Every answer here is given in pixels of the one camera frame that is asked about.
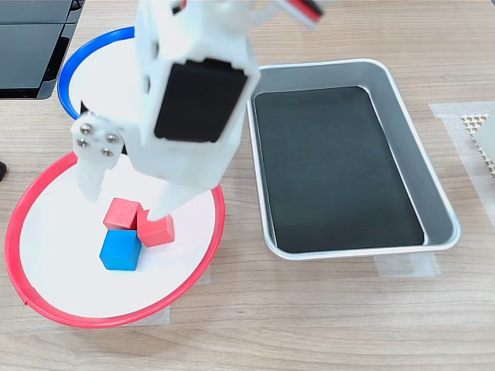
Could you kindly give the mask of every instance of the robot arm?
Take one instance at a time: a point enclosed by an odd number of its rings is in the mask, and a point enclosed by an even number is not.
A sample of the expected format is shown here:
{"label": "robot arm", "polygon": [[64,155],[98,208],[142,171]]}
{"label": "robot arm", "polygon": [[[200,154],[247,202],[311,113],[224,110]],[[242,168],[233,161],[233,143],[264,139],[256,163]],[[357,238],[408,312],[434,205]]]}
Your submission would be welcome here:
{"label": "robot arm", "polygon": [[72,127],[79,185],[88,198],[97,198],[124,145],[135,170],[167,181],[151,220],[220,183],[260,77],[248,30],[281,9],[309,26],[323,14],[311,0],[278,0],[260,10],[254,3],[140,1],[138,120],[115,122],[87,112]]}

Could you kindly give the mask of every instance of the red rim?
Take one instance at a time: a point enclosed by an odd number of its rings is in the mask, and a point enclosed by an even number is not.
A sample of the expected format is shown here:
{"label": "red rim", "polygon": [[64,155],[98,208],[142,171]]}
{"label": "red rim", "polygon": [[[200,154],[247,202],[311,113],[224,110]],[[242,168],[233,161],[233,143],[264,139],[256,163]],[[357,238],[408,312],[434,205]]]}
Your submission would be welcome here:
{"label": "red rim", "polygon": [[189,290],[196,281],[201,277],[203,272],[208,268],[213,256],[217,252],[217,248],[220,245],[220,240],[224,232],[225,223],[225,202],[224,194],[220,186],[212,189],[213,199],[215,201],[215,229],[211,238],[210,246],[207,253],[201,260],[196,270],[185,280],[175,291],[165,296],[163,299],[157,301],[154,304],[149,305],[138,311],[128,313],[126,315],[119,315],[117,317],[106,318],[87,318],[79,315],[70,315],[64,311],[61,311],[45,299],[43,299],[36,289],[29,283],[24,269],[22,268],[21,257],[19,252],[19,241],[21,237],[22,225],[26,219],[27,213],[31,206],[36,201],[41,192],[60,174],[65,172],[68,168],[75,165],[77,162],[76,155],[71,152],[65,157],[62,157],[59,161],[51,165],[45,172],[43,172],[27,189],[24,195],[21,197],[17,206],[12,213],[12,217],[7,227],[7,234],[5,237],[5,262],[7,264],[7,271],[10,276],[10,280],[17,290],[17,293],[24,301],[24,304],[29,305],[35,311],[44,315],[45,317],[59,322],[64,325],[82,327],[82,328],[103,328],[113,327],[119,325],[125,325],[130,322],[138,321],[152,315],[172,304],[182,294]]}

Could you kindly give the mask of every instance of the blue rim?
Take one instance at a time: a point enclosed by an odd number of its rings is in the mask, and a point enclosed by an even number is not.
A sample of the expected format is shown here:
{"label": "blue rim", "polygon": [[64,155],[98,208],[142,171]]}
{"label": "blue rim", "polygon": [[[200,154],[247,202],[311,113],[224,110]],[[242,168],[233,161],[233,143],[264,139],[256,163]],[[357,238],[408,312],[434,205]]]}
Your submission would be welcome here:
{"label": "blue rim", "polygon": [[69,85],[72,80],[72,76],[78,66],[86,59],[88,56],[98,49],[103,48],[108,44],[112,44],[116,41],[132,39],[134,37],[134,27],[125,27],[124,29],[116,29],[104,35],[98,36],[96,39],[92,39],[90,42],[86,43],[80,47],[65,63],[65,66],[60,72],[58,94],[60,103],[65,111],[73,118],[77,119],[80,115],[79,112],[73,107],[69,98]]}

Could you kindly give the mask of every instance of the metal tray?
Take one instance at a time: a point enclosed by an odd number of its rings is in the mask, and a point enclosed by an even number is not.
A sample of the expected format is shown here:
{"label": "metal tray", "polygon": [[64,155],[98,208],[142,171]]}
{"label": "metal tray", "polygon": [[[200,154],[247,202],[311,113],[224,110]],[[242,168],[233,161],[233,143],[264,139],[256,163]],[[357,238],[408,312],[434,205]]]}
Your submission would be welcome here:
{"label": "metal tray", "polygon": [[[338,87],[360,87],[368,93],[402,183],[423,229],[423,244],[342,250],[335,250],[333,247],[328,251],[296,254],[277,245],[265,180],[255,98],[263,93]],[[456,214],[419,141],[398,89],[383,64],[376,60],[359,59],[264,66],[261,68],[260,83],[248,102],[248,114],[263,233],[266,244],[276,255],[287,260],[310,260],[413,253],[446,250],[459,241],[461,229]]]}

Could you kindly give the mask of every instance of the metal screw head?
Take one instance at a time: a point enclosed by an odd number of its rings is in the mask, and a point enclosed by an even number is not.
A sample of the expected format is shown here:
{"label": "metal screw head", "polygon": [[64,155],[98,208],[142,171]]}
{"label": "metal screw head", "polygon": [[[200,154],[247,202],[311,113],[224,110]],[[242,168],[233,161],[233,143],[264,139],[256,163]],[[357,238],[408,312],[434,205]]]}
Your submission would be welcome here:
{"label": "metal screw head", "polygon": [[107,142],[110,143],[111,145],[118,143],[118,136],[115,134],[107,135]]}
{"label": "metal screw head", "polygon": [[82,124],[80,126],[80,133],[82,135],[91,135],[93,132],[93,126],[91,124]]}
{"label": "metal screw head", "polygon": [[82,138],[77,139],[77,145],[82,148],[86,148],[90,146],[90,144]]}
{"label": "metal screw head", "polygon": [[114,152],[110,151],[108,148],[103,148],[101,153],[103,153],[103,156],[105,157],[111,157],[114,155]]}

